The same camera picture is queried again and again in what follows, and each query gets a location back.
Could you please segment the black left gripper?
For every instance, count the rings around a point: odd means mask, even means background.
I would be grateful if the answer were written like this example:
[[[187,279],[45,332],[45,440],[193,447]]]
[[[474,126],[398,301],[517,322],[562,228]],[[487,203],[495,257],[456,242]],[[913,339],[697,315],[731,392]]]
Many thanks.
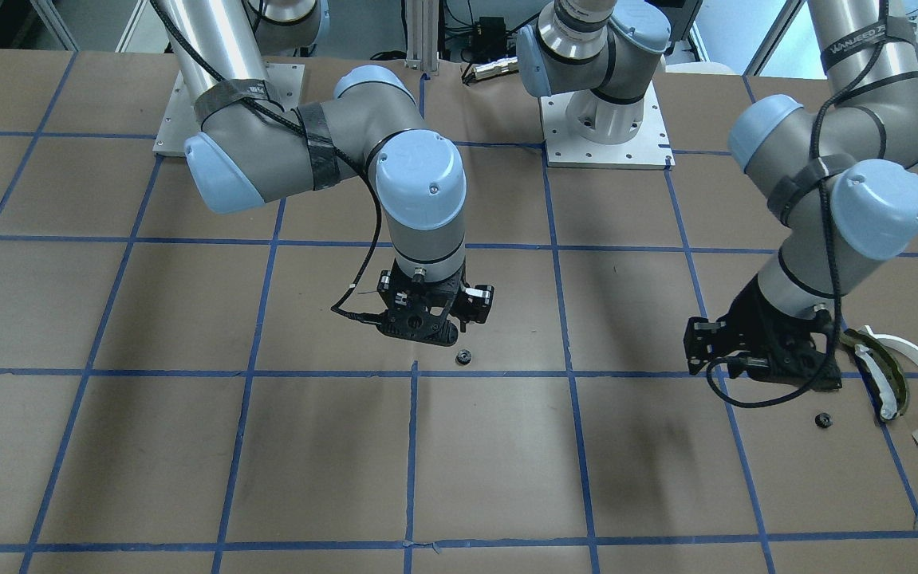
[[[762,295],[757,283],[749,283],[715,322],[693,316],[686,324],[684,350],[691,374],[704,364],[738,352],[742,362],[729,366],[731,378],[747,373],[757,381],[800,387],[826,360],[823,373],[813,382],[813,391],[842,388],[837,362],[819,352],[812,335],[832,332],[827,310],[811,319],[781,313]]]

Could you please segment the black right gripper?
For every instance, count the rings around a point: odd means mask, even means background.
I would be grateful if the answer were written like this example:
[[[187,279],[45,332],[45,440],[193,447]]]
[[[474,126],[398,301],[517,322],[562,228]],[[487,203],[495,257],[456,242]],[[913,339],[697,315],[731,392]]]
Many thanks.
[[[440,282],[424,282],[394,266],[382,271],[377,292],[386,305],[376,319],[386,336],[434,345],[454,345],[470,322],[487,322],[494,305],[494,287],[470,286],[459,268]]]

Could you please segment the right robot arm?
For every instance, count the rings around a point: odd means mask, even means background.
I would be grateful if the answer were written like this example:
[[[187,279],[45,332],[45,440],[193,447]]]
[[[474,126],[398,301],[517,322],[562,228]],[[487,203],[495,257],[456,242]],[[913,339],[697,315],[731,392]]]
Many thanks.
[[[381,313],[338,315],[386,336],[452,346],[487,322],[494,287],[466,278],[468,178],[454,142],[428,127],[417,99],[381,65],[350,70],[331,99],[287,108],[236,1],[153,1],[180,62],[199,130],[184,155],[218,214],[251,210],[357,177],[392,240]]]

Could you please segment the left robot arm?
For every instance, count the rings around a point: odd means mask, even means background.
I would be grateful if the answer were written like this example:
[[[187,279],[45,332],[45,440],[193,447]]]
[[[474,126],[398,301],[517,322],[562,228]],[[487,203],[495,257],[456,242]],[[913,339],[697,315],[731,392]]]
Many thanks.
[[[812,1],[832,95],[811,112],[787,95],[744,110],[729,152],[790,229],[725,315],[694,316],[692,375],[841,388],[841,299],[918,235],[916,31],[900,1]],[[533,96],[575,95],[565,114],[587,140],[632,136],[667,48],[667,21],[641,1],[554,1],[521,29],[517,58]]]

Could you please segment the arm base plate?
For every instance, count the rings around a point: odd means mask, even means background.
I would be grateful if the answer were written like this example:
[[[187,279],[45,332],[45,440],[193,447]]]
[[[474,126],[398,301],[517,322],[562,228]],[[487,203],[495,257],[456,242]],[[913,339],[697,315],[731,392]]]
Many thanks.
[[[675,166],[658,95],[627,105],[601,100],[589,90],[539,99],[550,166],[663,170]]]
[[[266,79],[270,95],[284,108],[296,108],[301,102],[305,66],[301,63],[267,61]],[[199,121],[193,109],[194,98],[181,73],[175,77],[173,90],[155,137],[152,150],[164,157],[184,156],[184,141],[199,133]]]

